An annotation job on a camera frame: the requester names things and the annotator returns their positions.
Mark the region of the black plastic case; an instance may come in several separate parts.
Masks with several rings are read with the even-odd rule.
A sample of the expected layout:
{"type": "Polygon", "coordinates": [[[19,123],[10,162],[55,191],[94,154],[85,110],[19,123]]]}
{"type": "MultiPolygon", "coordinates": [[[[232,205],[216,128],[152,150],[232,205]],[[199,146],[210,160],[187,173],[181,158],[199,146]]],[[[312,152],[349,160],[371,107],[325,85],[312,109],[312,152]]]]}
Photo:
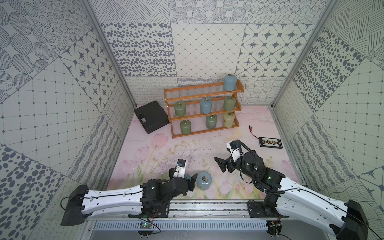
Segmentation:
{"type": "Polygon", "coordinates": [[[150,134],[170,123],[165,109],[157,101],[152,101],[135,109],[135,115],[139,119],[145,132],[150,134]]]}

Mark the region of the black terminal board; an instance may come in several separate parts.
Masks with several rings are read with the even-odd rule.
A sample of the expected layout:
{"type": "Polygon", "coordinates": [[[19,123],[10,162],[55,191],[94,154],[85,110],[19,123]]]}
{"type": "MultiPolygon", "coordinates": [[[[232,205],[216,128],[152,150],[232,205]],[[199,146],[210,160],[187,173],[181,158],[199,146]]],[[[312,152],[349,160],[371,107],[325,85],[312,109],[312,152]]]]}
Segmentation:
{"type": "Polygon", "coordinates": [[[274,148],[274,149],[283,148],[281,139],[277,139],[277,138],[259,137],[259,144],[260,144],[260,147],[264,147],[264,148],[274,148]]]}

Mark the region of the wooden three-tier shelf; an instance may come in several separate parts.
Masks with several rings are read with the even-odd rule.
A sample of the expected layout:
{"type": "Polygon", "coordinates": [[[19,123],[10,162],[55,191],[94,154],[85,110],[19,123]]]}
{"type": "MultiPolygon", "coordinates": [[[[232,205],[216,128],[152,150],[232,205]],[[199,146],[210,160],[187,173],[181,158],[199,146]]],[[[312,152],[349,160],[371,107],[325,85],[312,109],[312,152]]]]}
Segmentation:
{"type": "Polygon", "coordinates": [[[240,80],[234,89],[224,82],[164,89],[172,138],[239,127],[236,112],[242,110],[238,93],[245,87],[240,80]]]}

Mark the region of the green canister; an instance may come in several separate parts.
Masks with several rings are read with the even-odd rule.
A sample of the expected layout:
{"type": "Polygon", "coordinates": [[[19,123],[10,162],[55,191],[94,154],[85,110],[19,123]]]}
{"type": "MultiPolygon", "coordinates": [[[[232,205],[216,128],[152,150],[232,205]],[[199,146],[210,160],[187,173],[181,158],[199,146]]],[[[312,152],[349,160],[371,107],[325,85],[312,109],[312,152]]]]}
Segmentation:
{"type": "Polygon", "coordinates": [[[180,128],[183,135],[189,135],[192,132],[192,123],[189,120],[182,120],[180,128]]]}
{"type": "Polygon", "coordinates": [[[177,117],[184,117],[187,114],[187,105],[183,101],[177,101],[174,105],[174,111],[177,117]]]}
{"type": "Polygon", "coordinates": [[[206,116],[206,127],[208,129],[215,129],[217,125],[218,117],[217,115],[206,116]]]}
{"type": "Polygon", "coordinates": [[[232,112],[235,109],[236,106],[236,98],[233,96],[228,96],[224,99],[224,110],[227,112],[232,112]]]}

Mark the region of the blue canister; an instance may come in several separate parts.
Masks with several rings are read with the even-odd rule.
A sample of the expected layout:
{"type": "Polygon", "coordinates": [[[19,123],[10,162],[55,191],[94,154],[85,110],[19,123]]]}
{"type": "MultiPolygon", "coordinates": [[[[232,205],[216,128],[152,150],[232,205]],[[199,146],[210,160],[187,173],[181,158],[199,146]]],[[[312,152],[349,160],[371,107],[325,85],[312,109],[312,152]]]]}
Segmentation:
{"type": "Polygon", "coordinates": [[[212,100],[205,98],[200,101],[200,109],[202,114],[210,114],[212,112],[212,100]]]}
{"type": "Polygon", "coordinates": [[[185,174],[184,178],[187,180],[187,182],[190,184],[191,183],[191,180],[192,180],[192,177],[188,174],[185,174]]]}
{"type": "Polygon", "coordinates": [[[237,85],[237,76],[228,74],[225,76],[224,89],[228,92],[234,91],[237,85]]]}
{"type": "Polygon", "coordinates": [[[202,191],[208,190],[211,184],[212,184],[212,176],[210,173],[206,171],[202,171],[198,173],[197,185],[200,190],[202,191]]]}

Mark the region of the pale yellow canister bottom right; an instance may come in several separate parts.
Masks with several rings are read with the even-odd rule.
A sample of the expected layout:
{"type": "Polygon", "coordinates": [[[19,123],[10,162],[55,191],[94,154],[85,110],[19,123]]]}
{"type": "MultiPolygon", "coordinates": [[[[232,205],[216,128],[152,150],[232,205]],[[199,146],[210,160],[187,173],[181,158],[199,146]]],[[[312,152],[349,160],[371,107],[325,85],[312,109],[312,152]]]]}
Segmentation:
{"type": "Polygon", "coordinates": [[[223,126],[225,128],[232,128],[235,121],[235,114],[234,113],[225,113],[223,115],[223,126]]]}

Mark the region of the green canister middle left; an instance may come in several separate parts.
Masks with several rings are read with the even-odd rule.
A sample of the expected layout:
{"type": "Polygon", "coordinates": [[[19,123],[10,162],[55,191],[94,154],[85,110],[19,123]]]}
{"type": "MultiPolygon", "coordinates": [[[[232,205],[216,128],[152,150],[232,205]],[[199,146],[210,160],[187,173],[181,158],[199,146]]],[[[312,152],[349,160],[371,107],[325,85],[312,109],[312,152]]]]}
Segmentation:
{"type": "Polygon", "coordinates": [[[174,111],[177,117],[184,117],[187,114],[187,105],[183,101],[177,101],[174,105],[174,111]]]}

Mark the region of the green canister bottom left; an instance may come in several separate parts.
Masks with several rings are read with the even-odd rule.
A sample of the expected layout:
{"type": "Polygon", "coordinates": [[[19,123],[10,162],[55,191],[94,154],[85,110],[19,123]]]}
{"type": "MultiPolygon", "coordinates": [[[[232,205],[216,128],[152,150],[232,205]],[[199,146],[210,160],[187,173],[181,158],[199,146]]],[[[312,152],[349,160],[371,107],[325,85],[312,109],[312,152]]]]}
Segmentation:
{"type": "Polygon", "coordinates": [[[183,135],[189,135],[192,132],[192,123],[189,120],[182,120],[180,128],[183,135]]]}

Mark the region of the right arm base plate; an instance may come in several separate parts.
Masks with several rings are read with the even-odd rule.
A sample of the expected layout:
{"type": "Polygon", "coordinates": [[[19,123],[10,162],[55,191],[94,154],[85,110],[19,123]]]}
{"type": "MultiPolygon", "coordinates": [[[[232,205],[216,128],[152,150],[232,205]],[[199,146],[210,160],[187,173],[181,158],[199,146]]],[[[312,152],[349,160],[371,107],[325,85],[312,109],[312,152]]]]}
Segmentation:
{"type": "Polygon", "coordinates": [[[287,218],[288,216],[284,216],[278,213],[276,208],[265,206],[264,202],[250,200],[247,202],[247,209],[250,218],[287,218]]]}

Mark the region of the green canister bottom centre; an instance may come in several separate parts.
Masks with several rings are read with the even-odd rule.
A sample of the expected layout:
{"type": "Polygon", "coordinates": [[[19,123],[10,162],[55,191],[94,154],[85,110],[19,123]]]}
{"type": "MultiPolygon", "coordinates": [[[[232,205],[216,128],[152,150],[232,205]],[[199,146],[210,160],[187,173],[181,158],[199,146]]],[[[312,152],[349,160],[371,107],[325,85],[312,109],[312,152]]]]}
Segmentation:
{"type": "Polygon", "coordinates": [[[206,116],[206,127],[208,129],[215,129],[217,125],[218,117],[217,115],[206,116]]]}

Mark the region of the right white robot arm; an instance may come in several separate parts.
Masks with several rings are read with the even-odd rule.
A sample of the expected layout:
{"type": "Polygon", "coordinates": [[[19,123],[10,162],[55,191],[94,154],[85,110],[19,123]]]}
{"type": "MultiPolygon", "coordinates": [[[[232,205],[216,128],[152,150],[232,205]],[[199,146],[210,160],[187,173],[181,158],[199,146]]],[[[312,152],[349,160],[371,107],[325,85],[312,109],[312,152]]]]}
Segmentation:
{"type": "Polygon", "coordinates": [[[239,171],[265,194],[264,200],[248,201],[251,218],[294,218],[317,227],[338,240],[368,239],[369,223],[362,206],[321,195],[301,186],[284,174],[265,166],[255,151],[235,150],[226,160],[215,158],[222,172],[239,171]]]}

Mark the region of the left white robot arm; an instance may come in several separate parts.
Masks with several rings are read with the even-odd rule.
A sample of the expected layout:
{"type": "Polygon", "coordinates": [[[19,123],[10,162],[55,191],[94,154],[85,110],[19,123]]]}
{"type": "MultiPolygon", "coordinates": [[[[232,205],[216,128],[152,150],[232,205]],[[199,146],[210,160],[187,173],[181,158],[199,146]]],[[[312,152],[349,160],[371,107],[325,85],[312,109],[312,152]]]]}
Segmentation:
{"type": "Polygon", "coordinates": [[[83,224],[86,219],[109,215],[129,218],[167,218],[172,199],[195,189],[197,174],[184,176],[185,169],[170,169],[169,180],[148,180],[146,183],[119,190],[96,191],[80,185],[67,197],[62,227],[83,224]]]}

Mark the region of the floral pink table mat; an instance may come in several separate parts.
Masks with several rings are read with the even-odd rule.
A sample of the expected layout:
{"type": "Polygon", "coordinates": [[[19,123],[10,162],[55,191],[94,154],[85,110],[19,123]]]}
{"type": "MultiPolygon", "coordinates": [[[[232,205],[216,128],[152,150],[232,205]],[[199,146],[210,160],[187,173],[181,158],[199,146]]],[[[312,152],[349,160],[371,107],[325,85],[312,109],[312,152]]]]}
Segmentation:
{"type": "Polygon", "coordinates": [[[245,183],[240,173],[223,173],[214,158],[227,158],[226,144],[241,140],[264,159],[267,167],[300,182],[295,167],[285,149],[262,148],[258,137],[279,137],[275,121],[267,107],[243,107],[236,114],[240,126],[233,129],[172,138],[170,126],[147,134],[134,118],[124,139],[108,190],[133,187],[150,179],[168,179],[169,169],[178,159],[187,161],[186,173],[206,171],[212,184],[206,191],[195,189],[187,193],[193,200],[259,200],[264,198],[251,183],[245,183]]]}

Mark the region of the green canister middle right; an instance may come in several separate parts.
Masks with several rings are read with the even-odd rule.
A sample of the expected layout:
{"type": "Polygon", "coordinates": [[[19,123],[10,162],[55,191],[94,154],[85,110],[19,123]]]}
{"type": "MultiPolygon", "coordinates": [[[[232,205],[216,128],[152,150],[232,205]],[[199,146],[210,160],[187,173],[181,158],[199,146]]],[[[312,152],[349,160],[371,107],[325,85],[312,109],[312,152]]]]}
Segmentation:
{"type": "Polygon", "coordinates": [[[224,110],[227,112],[232,112],[235,109],[236,106],[236,98],[233,96],[228,96],[224,99],[224,110]]]}

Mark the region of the aluminium mounting rail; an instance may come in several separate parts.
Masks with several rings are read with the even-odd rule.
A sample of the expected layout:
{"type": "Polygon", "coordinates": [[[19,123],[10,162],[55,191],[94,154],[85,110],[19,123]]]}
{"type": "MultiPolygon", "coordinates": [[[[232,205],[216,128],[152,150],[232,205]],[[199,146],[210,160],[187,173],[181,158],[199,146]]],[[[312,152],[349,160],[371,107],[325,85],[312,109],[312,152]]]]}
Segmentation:
{"type": "MultiPolygon", "coordinates": [[[[250,218],[247,209],[248,201],[171,201],[167,218],[138,219],[150,222],[156,219],[250,218]]],[[[326,219],[331,205],[322,200],[318,200],[314,204],[303,204],[292,199],[280,198],[274,208],[279,214],[288,216],[288,218],[316,220],[326,219]]],[[[118,217],[137,219],[129,218],[128,215],[109,215],[95,217],[95,219],[118,217]]],[[[277,220],[273,218],[254,219],[277,220]]]]}

